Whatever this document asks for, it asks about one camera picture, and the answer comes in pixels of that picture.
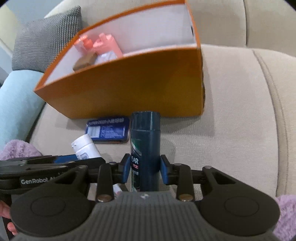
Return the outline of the left hand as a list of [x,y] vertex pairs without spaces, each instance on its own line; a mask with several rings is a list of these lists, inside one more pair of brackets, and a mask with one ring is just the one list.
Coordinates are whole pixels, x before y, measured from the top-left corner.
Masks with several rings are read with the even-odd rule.
[[[0,201],[0,213],[1,213],[1,217],[11,219],[10,207],[5,202],[3,202],[2,200]],[[14,224],[11,221],[6,226],[7,226],[8,230],[13,235],[18,234],[18,232],[16,230],[16,227],[14,226]]]

